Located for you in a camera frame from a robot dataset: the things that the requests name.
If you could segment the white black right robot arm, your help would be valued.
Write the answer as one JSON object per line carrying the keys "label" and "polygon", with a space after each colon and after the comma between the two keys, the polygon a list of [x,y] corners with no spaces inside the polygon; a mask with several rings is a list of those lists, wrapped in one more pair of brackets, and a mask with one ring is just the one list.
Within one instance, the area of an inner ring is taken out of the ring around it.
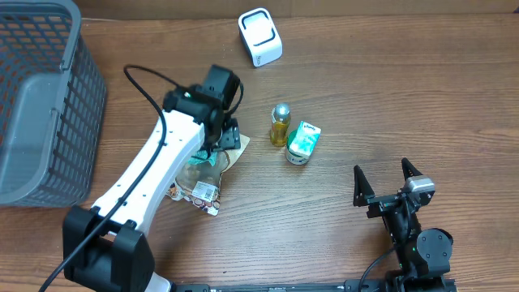
{"label": "white black right robot arm", "polygon": [[[423,230],[417,217],[418,210],[428,205],[435,194],[435,183],[407,159],[401,160],[405,183],[393,195],[377,196],[360,166],[354,167],[355,207],[368,207],[367,217],[383,220],[392,240],[392,247],[374,260],[364,271],[357,291],[455,291],[454,280],[444,275],[450,271],[453,237],[446,230]],[[367,282],[371,270],[394,253],[398,270],[385,273],[381,280]]]}

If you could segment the green lid white jar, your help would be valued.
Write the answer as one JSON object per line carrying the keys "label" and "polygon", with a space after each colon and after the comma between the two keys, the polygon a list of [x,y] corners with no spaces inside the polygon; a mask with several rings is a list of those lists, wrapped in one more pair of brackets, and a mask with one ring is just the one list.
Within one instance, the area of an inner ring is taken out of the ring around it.
{"label": "green lid white jar", "polygon": [[290,145],[292,144],[294,137],[296,136],[296,130],[292,131],[288,135],[287,143],[285,146],[285,158],[288,162],[294,164],[294,165],[305,165],[309,159],[305,157],[301,157],[295,152],[292,152],[290,149]]}

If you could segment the yellow oil bottle silver cap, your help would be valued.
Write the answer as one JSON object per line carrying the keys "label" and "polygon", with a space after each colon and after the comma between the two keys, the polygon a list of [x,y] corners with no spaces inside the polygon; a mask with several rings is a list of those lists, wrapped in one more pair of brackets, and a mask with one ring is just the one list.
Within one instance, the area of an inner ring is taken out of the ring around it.
{"label": "yellow oil bottle silver cap", "polygon": [[291,111],[287,103],[276,105],[271,112],[272,125],[270,140],[275,146],[282,147],[287,142],[287,131],[291,121]]}

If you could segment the brown cookie bag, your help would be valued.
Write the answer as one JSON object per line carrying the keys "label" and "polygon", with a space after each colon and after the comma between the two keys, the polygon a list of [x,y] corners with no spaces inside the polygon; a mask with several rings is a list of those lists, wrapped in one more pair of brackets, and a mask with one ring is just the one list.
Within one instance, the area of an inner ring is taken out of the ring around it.
{"label": "brown cookie bag", "polygon": [[170,185],[166,195],[175,201],[186,200],[209,215],[216,216],[221,204],[221,179],[240,158],[250,142],[250,138],[240,135],[241,148],[217,153],[217,163],[199,165],[186,163],[180,174]]}

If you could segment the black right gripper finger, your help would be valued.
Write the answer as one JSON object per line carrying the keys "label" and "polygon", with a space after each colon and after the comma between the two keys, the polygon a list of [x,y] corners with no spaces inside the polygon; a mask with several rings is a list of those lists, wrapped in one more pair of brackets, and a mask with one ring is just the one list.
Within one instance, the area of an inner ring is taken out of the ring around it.
{"label": "black right gripper finger", "polygon": [[368,200],[375,197],[375,192],[367,181],[362,169],[359,165],[354,167],[354,198],[353,204],[355,207],[362,207],[368,205]]}
{"label": "black right gripper finger", "polygon": [[401,159],[401,167],[405,180],[416,176],[422,176],[422,173],[416,169],[406,157]]}

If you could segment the teal snack packet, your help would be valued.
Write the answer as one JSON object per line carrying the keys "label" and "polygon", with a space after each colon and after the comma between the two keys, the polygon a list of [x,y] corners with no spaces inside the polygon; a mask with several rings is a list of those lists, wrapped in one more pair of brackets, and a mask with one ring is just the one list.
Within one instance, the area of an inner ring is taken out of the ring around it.
{"label": "teal snack packet", "polygon": [[214,166],[217,163],[217,153],[208,152],[206,150],[200,150],[196,154],[191,156],[187,163],[189,165],[199,165],[199,164],[203,164],[206,162],[210,166]]}

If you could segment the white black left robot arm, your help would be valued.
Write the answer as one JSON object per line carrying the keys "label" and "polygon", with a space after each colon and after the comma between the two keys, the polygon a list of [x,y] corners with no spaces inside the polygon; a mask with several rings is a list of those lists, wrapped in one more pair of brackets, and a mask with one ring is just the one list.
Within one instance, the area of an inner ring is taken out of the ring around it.
{"label": "white black left robot arm", "polygon": [[240,147],[234,98],[243,84],[230,69],[213,65],[202,84],[177,84],[155,107],[153,133],[119,180],[90,209],[72,208],[62,226],[59,274],[95,291],[175,291],[155,271],[147,236],[166,192],[198,152]]}

